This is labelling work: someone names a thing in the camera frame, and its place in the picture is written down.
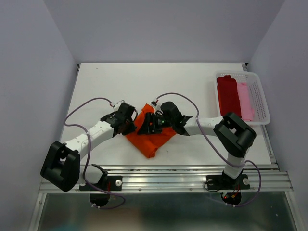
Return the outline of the orange t-shirt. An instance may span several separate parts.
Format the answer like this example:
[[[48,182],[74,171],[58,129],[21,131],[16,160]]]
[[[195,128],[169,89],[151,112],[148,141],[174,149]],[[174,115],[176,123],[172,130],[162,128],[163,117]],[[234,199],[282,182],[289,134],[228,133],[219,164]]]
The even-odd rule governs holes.
[[[126,138],[145,157],[153,158],[155,157],[156,151],[166,142],[168,142],[173,136],[175,136],[176,132],[173,128],[163,128],[162,133],[160,134],[138,135],[137,132],[145,120],[146,113],[154,113],[154,108],[147,103],[134,121],[136,130],[130,134],[127,134]]]

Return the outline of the white plastic basket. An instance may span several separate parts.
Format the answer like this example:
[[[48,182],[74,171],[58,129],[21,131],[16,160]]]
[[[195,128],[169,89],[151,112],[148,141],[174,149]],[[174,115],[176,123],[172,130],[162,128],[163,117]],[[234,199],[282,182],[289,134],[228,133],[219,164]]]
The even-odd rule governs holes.
[[[246,123],[250,126],[267,125],[270,122],[270,114],[266,97],[259,79],[259,76],[253,72],[220,70],[214,73],[214,89],[218,115],[221,116],[220,106],[218,103],[217,78],[230,75],[237,83],[246,83],[251,107],[254,111],[252,121]]]

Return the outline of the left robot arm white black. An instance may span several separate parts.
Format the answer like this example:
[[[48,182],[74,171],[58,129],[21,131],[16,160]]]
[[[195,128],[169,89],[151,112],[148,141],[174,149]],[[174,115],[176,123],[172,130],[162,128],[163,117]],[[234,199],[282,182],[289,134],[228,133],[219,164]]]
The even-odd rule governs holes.
[[[121,102],[110,114],[100,120],[90,129],[78,124],[67,124],[67,127],[79,127],[83,133],[65,141],[53,142],[47,152],[40,175],[54,186],[67,192],[76,184],[86,182],[85,167],[80,166],[83,157],[90,157],[90,152],[101,143],[113,138],[117,134],[126,135],[135,130],[132,115],[135,107]]]

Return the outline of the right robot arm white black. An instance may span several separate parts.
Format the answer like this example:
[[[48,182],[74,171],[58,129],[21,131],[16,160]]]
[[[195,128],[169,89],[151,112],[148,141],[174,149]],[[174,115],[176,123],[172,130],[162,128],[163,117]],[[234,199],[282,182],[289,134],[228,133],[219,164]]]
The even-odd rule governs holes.
[[[158,101],[153,101],[150,106],[154,111],[145,113],[144,122],[137,134],[160,134],[164,128],[172,128],[177,134],[184,136],[216,136],[228,153],[221,182],[227,188],[232,188],[239,182],[246,154],[257,135],[234,112],[198,119],[192,115],[183,115],[173,102],[159,104]]]

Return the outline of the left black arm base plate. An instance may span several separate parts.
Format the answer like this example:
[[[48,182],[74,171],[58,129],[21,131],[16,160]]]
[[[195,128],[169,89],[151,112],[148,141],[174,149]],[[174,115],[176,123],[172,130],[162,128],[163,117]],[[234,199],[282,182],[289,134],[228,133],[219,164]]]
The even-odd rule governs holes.
[[[122,190],[123,177],[120,175],[115,176],[102,176],[98,183],[93,185],[104,191],[121,191]]]

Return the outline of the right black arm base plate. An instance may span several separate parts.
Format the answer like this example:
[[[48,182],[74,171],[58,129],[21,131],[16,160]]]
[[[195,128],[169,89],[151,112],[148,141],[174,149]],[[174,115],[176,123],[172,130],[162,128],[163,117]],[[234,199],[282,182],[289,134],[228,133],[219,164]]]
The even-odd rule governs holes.
[[[236,179],[232,179],[227,175],[208,175],[204,185],[210,191],[218,190],[248,190],[250,189],[250,183],[246,174],[241,174]]]

